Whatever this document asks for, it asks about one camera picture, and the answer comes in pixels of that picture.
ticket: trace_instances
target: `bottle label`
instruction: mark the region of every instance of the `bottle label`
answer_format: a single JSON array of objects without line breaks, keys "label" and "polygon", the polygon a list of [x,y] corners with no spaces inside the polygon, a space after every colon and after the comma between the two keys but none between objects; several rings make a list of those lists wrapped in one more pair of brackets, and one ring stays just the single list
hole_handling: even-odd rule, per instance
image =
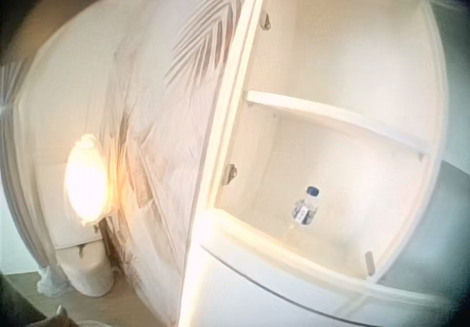
[{"label": "bottle label", "polygon": [[299,224],[303,224],[303,221],[308,215],[308,208],[305,206],[301,206],[299,212],[295,215],[295,221]]}]

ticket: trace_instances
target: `cabinet shelf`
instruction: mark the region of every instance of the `cabinet shelf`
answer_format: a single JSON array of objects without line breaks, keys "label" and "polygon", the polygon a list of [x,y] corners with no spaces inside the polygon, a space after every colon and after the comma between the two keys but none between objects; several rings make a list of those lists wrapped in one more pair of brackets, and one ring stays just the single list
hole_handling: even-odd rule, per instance
[{"label": "cabinet shelf", "polygon": [[246,99],[249,104],[268,107],[284,115],[302,118],[340,132],[362,137],[379,136],[404,145],[419,154],[430,153],[430,145],[426,141],[349,110],[256,90],[249,90]]}]

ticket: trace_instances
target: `blue bottle cap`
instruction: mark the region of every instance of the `blue bottle cap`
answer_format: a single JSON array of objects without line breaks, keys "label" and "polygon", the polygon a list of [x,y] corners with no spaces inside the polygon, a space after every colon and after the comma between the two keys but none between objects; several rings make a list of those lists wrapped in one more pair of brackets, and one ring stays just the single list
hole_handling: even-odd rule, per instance
[{"label": "blue bottle cap", "polygon": [[316,187],[307,187],[307,194],[309,194],[310,196],[317,197],[319,193],[320,191]]}]

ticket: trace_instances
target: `lamp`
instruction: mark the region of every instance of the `lamp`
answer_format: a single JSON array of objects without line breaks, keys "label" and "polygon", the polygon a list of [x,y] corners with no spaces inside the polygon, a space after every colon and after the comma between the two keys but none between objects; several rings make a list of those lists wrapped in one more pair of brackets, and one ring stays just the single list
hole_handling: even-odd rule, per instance
[{"label": "lamp", "polygon": [[99,143],[92,134],[76,142],[65,169],[65,189],[84,225],[96,224],[107,213],[108,178]]}]

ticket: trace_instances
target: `white curtain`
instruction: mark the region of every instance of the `white curtain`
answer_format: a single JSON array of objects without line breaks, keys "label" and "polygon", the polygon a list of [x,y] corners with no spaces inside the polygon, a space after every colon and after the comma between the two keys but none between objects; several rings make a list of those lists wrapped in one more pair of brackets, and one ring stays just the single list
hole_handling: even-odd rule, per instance
[{"label": "white curtain", "polygon": [[101,135],[109,224],[128,277],[167,326],[184,266],[214,101],[244,0],[149,0],[122,42]]},{"label": "white curtain", "polygon": [[21,85],[32,59],[12,62],[0,71],[0,173],[5,198],[16,229],[39,267],[39,292],[55,296],[66,291],[68,280],[57,266],[55,250],[37,200],[32,163],[18,135],[17,108]]}]

